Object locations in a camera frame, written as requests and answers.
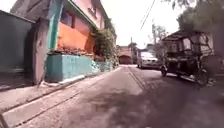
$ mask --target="orange wall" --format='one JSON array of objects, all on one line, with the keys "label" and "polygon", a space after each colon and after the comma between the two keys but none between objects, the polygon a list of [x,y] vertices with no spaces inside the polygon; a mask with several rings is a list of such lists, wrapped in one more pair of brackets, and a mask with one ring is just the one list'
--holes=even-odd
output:
[{"label": "orange wall", "polygon": [[93,44],[94,39],[90,35],[90,29],[78,19],[76,19],[75,28],[63,23],[59,24],[58,47],[80,48],[92,53]]}]

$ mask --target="sky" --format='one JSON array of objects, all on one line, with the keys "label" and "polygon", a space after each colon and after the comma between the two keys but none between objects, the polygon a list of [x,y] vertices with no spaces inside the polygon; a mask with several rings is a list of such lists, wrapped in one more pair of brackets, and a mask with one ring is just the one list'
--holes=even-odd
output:
[{"label": "sky", "polygon": [[9,12],[16,0],[0,0],[0,10]]},{"label": "sky", "polygon": [[139,48],[152,43],[153,22],[165,27],[168,33],[178,30],[179,25],[176,19],[182,11],[178,8],[173,10],[169,3],[156,0],[142,29],[140,29],[141,21],[153,0],[102,0],[102,3],[108,16],[112,18],[118,35],[118,45],[128,45],[131,37]]}]

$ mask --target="asphalt road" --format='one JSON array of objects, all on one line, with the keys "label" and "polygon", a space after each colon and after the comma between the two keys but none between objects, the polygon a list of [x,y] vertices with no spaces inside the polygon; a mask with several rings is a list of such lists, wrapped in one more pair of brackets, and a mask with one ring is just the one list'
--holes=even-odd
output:
[{"label": "asphalt road", "polygon": [[224,128],[224,89],[121,66],[20,128]]}]

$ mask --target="window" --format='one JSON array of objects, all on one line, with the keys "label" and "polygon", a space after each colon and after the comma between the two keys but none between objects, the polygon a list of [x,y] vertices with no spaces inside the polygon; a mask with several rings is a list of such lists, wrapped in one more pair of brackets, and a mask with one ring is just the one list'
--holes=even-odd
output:
[{"label": "window", "polygon": [[74,17],[69,14],[65,9],[62,11],[61,22],[74,28]]},{"label": "window", "polygon": [[191,49],[191,42],[189,39],[184,39],[184,50]]}]

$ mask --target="utility pole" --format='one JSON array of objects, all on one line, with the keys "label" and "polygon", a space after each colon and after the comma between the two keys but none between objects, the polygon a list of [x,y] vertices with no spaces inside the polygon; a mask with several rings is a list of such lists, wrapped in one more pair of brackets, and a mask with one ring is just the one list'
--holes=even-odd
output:
[{"label": "utility pole", "polygon": [[152,35],[153,35],[154,44],[156,44],[156,26],[154,22],[152,23]]}]

